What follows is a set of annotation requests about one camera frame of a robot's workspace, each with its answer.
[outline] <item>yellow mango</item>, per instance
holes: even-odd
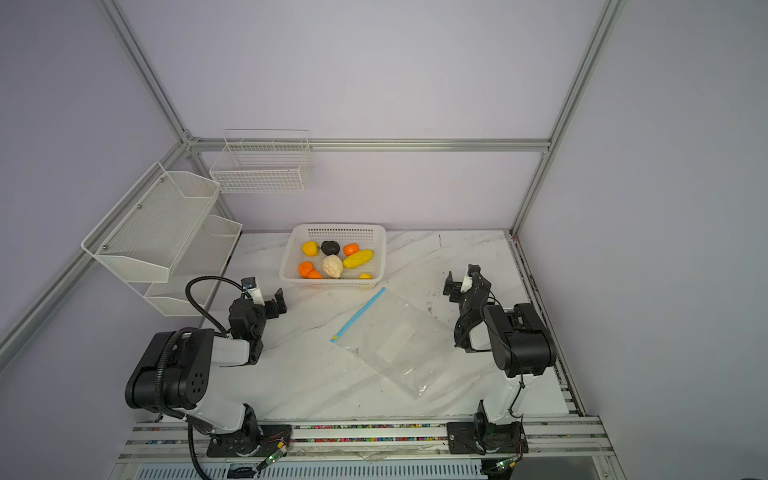
[[[344,268],[357,268],[373,258],[373,250],[360,250],[344,259]]]

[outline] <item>aluminum frame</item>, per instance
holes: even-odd
[[[549,139],[315,139],[310,141],[310,147],[314,151],[531,151],[540,152],[541,159],[526,191],[523,203],[515,216],[515,222],[511,226],[510,247],[518,263],[518,270],[524,277],[524,284],[531,300],[536,303],[542,319],[549,325],[549,319],[539,295],[538,288],[528,269],[525,255],[522,253],[521,244],[517,238],[525,218],[531,208],[543,178],[548,172],[551,162],[554,160],[562,138],[571,119],[574,116],[581,97],[587,87],[595,65],[600,58],[607,39],[616,24],[616,21],[624,7],[626,0],[607,0],[602,15],[595,27],[589,46],[582,59],[581,66],[574,78],[561,112],[553,128]],[[149,95],[160,109],[165,121],[177,137],[177,144],[165,155],[161,163],[164,167],[171,168],[176,161],[187,155],[197,170],[198,174],[210,178],[205,165],[200,158],[200,152],[218,151],[223,148],[223,139],[198,139],[184,127],[179,114],[176,112],[173,102],[163,87],[157,73],[151,65],[148,55],[144,51],[139,38],[131,27],[119,0],[98,0],[98,5],[108,23],[115,33],[126,55],[136,68],[142,83]],[[147,188],[147,182],[151,184],[154,179],[143,178],[129,190],[126,195],[110,211],[108,216],[113,221],[119,221],[126,208],[143,194]],[[234,220],[232,213],[223,199],[219,199],[217,207],[223,217]],[[14,358],[18,358],[20,352],[37,336],[39,331],[61,303],[67,298],[75,283],[86,273],[93,260],[84,251],[73,256],[67,266],[50,282],[50,287],[19,317],[14,325],[0,338],[0,380],[7,373],[8,367]],[[557,343],[554,330],[551,330],[555,339],[558,353],[562,359],[559,343]],[[573,397],[573,402],[579,412],[583,412],[583,405],[575,387],[569,381],[570,373],[567,364],[561,362],[562,372]],[[615,456],[608,457],[607,464],[602,464],[604,476],[613,475],[618,480],[623,480],[621,467]]]
[[[180,157],[187,154],[187,148],[181,142],[174,145],[160,161],[163,168],[173,165]],[[118,224],[132,206],[144,195],[144,192],[160,176],[161,169],[147,172],[136,184],[112,207],[101,224],[101,229],[90,235],[91,246],[98,245]],[[57,308],[68,297],[75,283],[85,275],[94,262],[93,257],[78,248],[67,266],[51,279],[49,287],[27,307],[23,314],[0,338],[0,380],[8,372],[9,366],[25,347],[39,334]]]
[[[538,167],[536,168],[533,179],[531,179],[531,184],[525,192],[525,197],[523,198],[522,204],[520,204],[517,215],[515,215],[515,222],[512,224],[511,228],[512,235],[520,233],[520,229],[531,209],[533,200],[536,198],[536,194],[538,193],[539,188],[541,188],[544,177],[547,174],[549,167],[552,165],[552,161],[558,152],[558,148],[560,147],[560,143],[562,143],[568,125],[571,124],[571,120],[576,112],[579,101],[584,95],[584,91],[587,89],[587,84],[592,77],[594,68],[605,49],[605,44],[613,32],[619,14],[626,2],[627,0],[607,0],[605,2],[605,8],[598,21],[598,25],[594,29],[587,51],[584,54],[584,58],[581,60],[581,65],[576,73],[571,89],[568,91],[568,95],[565,98],[565,103],[563,103],[563,108],[560,110],[558,119],[554,123],[552,135],[549,139],[549,149],[541,154],[541,159],[538,162]]]
[[[290,421],[294,427],[294,442],[285,459],[302,460],[360,460],[431,459],[445,458],[449,447],[445,437],[447,422],[471,422],[472,417],[446,417],[432,419],[370,419]],[[599,417],[524,417],[525,434],[531,457],[615,457],[610,439]],[[355,428],[357,425],[420,424],[417,428]],[[315,425],[342,425],[342,428],[311,428]],[[205,450],[210,438],[193,433],[195,449],[201,462],[260,462],[260,458],[207,458]],[[434,440],[389,440],[385,438],[434,438]],[[352,439],[352,441],[333,441]],[[489,453],[486,458],[506,457]],[[479,458],[478,455],[450,455],[451,458]],[[189,462],[187,424],[184,422],[137,423],[128,437],[117,463]]]
[[[278,139],[291,143],[295,139]],[[546,138],[376,138],[342,139],[310,138],[311,151],[527,151],[546,152],[550,141]],[[192,151],[221,151],[226,145],[223,138],[201,138],[190,144]]]

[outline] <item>black cable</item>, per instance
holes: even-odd
[[[499,302],[498,300],[496,300],[496,295],[494,295],[494,294],[493,294],[493,292],[492,292],[491,290],[489,290],[489,291],[488,291],[488,295],[489,295],[489,296],[491,296],[491,297],[493,298],[493,301],[496,303],[496,305],[500,306],[500,307],[502,308],[502,310],[504,309],[504,307],[503,307],[503,305],[501,304],[501,302]],[[523,382],[523,375],[524,375],[524,373],[523,373],[523,364],[522,364],[522,362],[520,361],[520,359],[518,358],[518,356],[517,356],[517,355],[515,355],[515,352],[512,352],[512,349],[511,349],[511,348],[509,348],[509,347],[507,346],[507,344],[506,344],[506,343],[504,343],[504,341],[502,341],[502,339],[501,339],[501,338],[500,338],[498,335],[496,335],[496,332],[494,332],[494,331],[493,331],[493,330],[491,330],[491,329],[488,329],[488,331],[489,331],[489,332],[491,332],[491,333],[493,333],[493,336],[495,336],[495,337],[498,339],[498,341],[499,341],[499,342],[500,342],[500,343],[501,343],[501,344],[504,346],[504,348],[506,348],[507,350],[509,350],[509,353],[510,353],[510,355],[512,355],[512,357],[514,357],[514,358],[515,358],[515,361],[516,361],[516,362],[518,363],[518,365],[520,366],[520,388],[518,388],[518,392],[515,394],[515,399],[514,399],[514,400],[512,400],[512,404],[509,406],[509,415],[510,415],[510,416],[511,416],[513,419],[522,419],[522,418],[523,418],[523,415],[520,415],[520,416],[518,417],[518,416],[515,416],[515,414],[514,414],[514,413],[512,413],[512,407],[513,407],[513,406],[515,406],[515,402],[517,402],[517,401],[518,401],[518,398],[520,397],[520,392],[522,392],[522,391],[523,391],[523,389],[525,388],[525,383]]]
[[[165,346],[163,347],[163,351],[160,354],[160,358],[157,360],[157,369],[155,370],[155,374],[154,374],[154,405],[160,413],[174,417],[175,419],[184,418],[184,414],[181,412],[177,412],[176,410],[169,409],[165,405],[163,382],[165,380],[165,369],[166,367],[168,367],[168,360],[170,360],[170,354],[171,352],[173,352],[174,346],[176,346],[176,343],[179,341],[179,338],[181,338],[181,336],[186,331],[187,329],[181,329],[181,330],[178,330],[177,332],[174,332],[173,335],[170,336],[168,341],[165,343]]]
[[[471,293],[473,295],[473,297],[474,297],[474,295],[478,294],[478,291],[480,290],[480,279],[479,279],[479,276],[480,276],[480,272],[472,272],[472,275],[471,275],[471,277],[472,277],[472,290],[467,290],[466,294],[470,294]],[[462,325],[462,320],[466,319],[467,316],[468,315],[466,315],[466,314],[463,315],[463,316],[460,316],[458,318],[458,321],[456,322],[456,325],[453,327],[453,343],[455,343],[456,346],[460,346],[464,342],[464,340],[466,339],[466,336],[468,335],[468,332],[471,331],[473,328],[475,328],[475,326],[477,326],[480,323],[482,323],[482,319],[481,319],[480,322],[478,322],[476,325],[473,325],[473,326]],[[458,333],[462,329],[464,329],[464,328],[466,328],[467,330],[465,330],[464,333],[461,334],[461,336],[458,336]]]
[[[475,290],[479,290],[479,288],[480,288],[479,287],[479,280],[477,279],[477,276],[474,273],[472,274],[472,282],[473,282],[473,288],[474,288],[474,285],[478,285],[478,287]],[[501,304],[498,302],[498,300],[496,300],[496,295],[494,295],[491,290],[488,291],[488,295],[493,297],[493,301],[494,301],[494,303],[496,303],[496,305],[501,306]],[[464,343],[464,340],[467,339],[467,337],[472,332],[472,330],[475,328],[475,326],[473,326],[472,328],[467,329],[467,330],[464,331],[462,336],[458,339],[458,342],[454,342],[456,344],[456,346],[462,345]],[[490,352],[490,351],[491,351],[490,349],[475,350],[472,353],[481,353],[481,352]]]
[[[253,478],[256,476],[256,471],[251,466],[230,468],[227,471],[227,478]]]
[[[192,424],[187,423],[187,440],[190,444],[190,457],[192,457],[192,466],[194,467],[194,471],[197,472],[197,474],[202,478],[203,480],[211,480],[211,478],[206,475],[205,471],[203,470],[203,467],[200,466],[200,463],[197,461],[197,453],[194,452],[194,438],[192,436]]]
[[[515,458],[515,460],[513,460],[513,463],[512,463],[513,466],[511,467],[511,470],[509,471],[509,476],[507,478],[512,478],[512,474],[515,473],[515,466],[522,459],[523,459],[522,455],[518,455],[518,457]],[[495,466],[494,468],[480,468],[480,473],[482,473],[483,475],[487,475],[488,478],[491,478],[493,475],[497,475],[499,473],[502,473],[507,468],[510,468],[510,467],[508,467],[508,466],[506,466],[506,467]]]
[[[458,436],[458,435],[454,436],[454,439],[456,439],[456,440],[459,440],[459,441],[460,441],[461,443],[463,443],[464,445],[467,445],[467,446],[468,446],[470,449],[472,449],[472,450],[474,450],[475,452],[477,452],[477,453],[478,453],[478,455],[485,455],[485,447],[484,447],[484,445],[480,444],[479,442],[478,442],[478,444],[477,444],[477,445],[469,445],[469,444],[466,442],[466,440],[464,440],[462,437],[460,437],[460,436]]]
[[[197,310],[198,312],[202,313],[203,316],[205,318],[209,319],[210,322],[212,324],[214,324],[216,326],[216,328],[218,328],[222,333],[227,334],[228,330],[225,329],[224,326],[221,323],[219,323],[219,321],[216,320],[213,315],[211,315],[210,313],[206,312],[205,309],[202,306],[200,306],[200,304],[198,302],[196,302],[194,298],[192,298],[192,286],[195,283],[201,282],[203,280],[221,280],[222,282],[226,282],[226,283],[229,283],[230,285],[236,286],[237,288],[240,289],[240,292],[247,293],[247,291],[238,282],[236,282],[234,280],[230,280],[230,279],[225,278],[223,276],[218,276],[218,275],[204,275],[204,276],[199,276],[198,278],[193,278],[187,284],[187,288],[184,289],[184,293],[187,295],[187,301],[192,304],[194,309]]]

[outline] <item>plastic zip bag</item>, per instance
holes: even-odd
[[[331,339],[417,399],[445,371],[451,330],[382,288]]]

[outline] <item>white label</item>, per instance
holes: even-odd
[[[384,345],[379,349],[378,354],[387,362],[392,363],[398,353],[406,343],[416,333],[416,329],[408,323],[401,323],[397,330],[389,336]]]
[[[261,296],[261,288],[250,288],[248,289],[248,293],[256,305],[264,306],[264,297]]]

